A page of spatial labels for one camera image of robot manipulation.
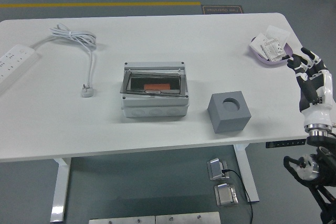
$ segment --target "table top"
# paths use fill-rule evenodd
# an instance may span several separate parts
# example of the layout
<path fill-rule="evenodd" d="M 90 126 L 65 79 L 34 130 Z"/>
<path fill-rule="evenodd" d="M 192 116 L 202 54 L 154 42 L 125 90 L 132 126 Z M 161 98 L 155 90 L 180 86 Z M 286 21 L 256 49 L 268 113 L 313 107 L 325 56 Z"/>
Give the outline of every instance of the table top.
<path fill-rule="evenodd" d="M 294 72 L 261 63 L 249 47 L 273 25 L 291 32 L 288 44 L 300 53 L 281 14 L 6 20 L 0 55 L 48 37 L 57 23 L 97 36 L 95 95 L 81 97 L 89 56 L 79 45 L 54 40 L 38 47 L 37 61 L 0 94 L 1 162 L 307 137 Z M 124 117 L 120 88 L 127 61 L 185 62 L 187 115 Z M 251 119 L 242 131 L 215 134 L 207 112 L 211 95 L 232 91 L 243 93 Z"/>

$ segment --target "power outlet socket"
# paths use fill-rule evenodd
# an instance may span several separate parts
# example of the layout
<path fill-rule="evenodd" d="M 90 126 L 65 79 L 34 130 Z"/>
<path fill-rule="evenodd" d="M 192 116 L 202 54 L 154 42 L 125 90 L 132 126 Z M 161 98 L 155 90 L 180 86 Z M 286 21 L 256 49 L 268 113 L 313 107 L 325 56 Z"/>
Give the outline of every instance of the power outlet socket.
<path fill-rule="evenodd" d="M 0 58 L 0 93 L 8 88 L 36 60 L 33 48 L 16 45 Z"/>

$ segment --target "transparent lid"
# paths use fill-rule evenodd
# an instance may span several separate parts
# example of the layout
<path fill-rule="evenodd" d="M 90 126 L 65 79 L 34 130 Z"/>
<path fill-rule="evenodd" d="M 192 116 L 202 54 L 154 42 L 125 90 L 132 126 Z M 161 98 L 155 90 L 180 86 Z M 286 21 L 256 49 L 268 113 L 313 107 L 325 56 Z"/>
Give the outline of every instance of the transparent lid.
<path fill-rule="evenodd" d="M 120 93 L 184 97 L 185 91 L 184 74 L 127 71 Z"/>

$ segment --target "white power cable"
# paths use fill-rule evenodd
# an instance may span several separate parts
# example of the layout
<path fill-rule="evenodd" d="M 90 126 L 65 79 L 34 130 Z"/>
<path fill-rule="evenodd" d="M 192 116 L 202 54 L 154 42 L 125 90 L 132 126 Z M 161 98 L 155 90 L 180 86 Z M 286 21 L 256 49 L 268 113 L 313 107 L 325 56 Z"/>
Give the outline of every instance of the white power cable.
<path fill-rule="evenodd" d="M 96 36 L 89 31 L 71 31 L 68 27 L 63 24 L 57 24 L 57 28 L 49 29 L 51 34 L 55 37 L 60 37 L 64 39 L 69 39 L 80 43 L 90 54 L 90 67 L 87 79 L 87 85 L 90 87 L 91 80 L 91 69 L 92 69 L 92 51 L 96 49 Z"/>
<path fill-rule="evenodd" d="M 80 43 L 89 53 L 90 55 L 90 65 L 89 65 L 89 72 L 88 72 L 88 79 L 87 85 L 83 85 L 82 88 L 82 96 L 83 97 L 91 97 L 93 96 L 93 88 L 90 85 L 91 82 L 91 71 L 92 71 L 92 62 L 93 62 L 93 55 L 92 51 L 96 49 L 96 36 L 89 32 L 89 31 L 71 31 L 65 25 L 59 23 L 57 24 L 57 28 L 50 28 L 52 36 L 47 37 L 44 40 L 41 40 L 31 46 L 31 48 L 35 49 L 36 47 L 40 46 L 40 44 L 54 40 L 56 38 L 64 38 L 69 39 L 75 42 Z"/>

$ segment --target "gray foam block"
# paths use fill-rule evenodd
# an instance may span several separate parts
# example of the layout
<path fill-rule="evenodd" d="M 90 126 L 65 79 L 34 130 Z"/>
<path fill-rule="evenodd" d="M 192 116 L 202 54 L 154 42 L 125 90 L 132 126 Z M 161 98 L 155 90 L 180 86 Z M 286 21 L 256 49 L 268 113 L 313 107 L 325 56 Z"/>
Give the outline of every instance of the gray foam block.
<path fill-rule="evenodd" d="M 208 112 L 215 133 L 241 131 L 251 118 L 241 91 L 212 94 Z"/>

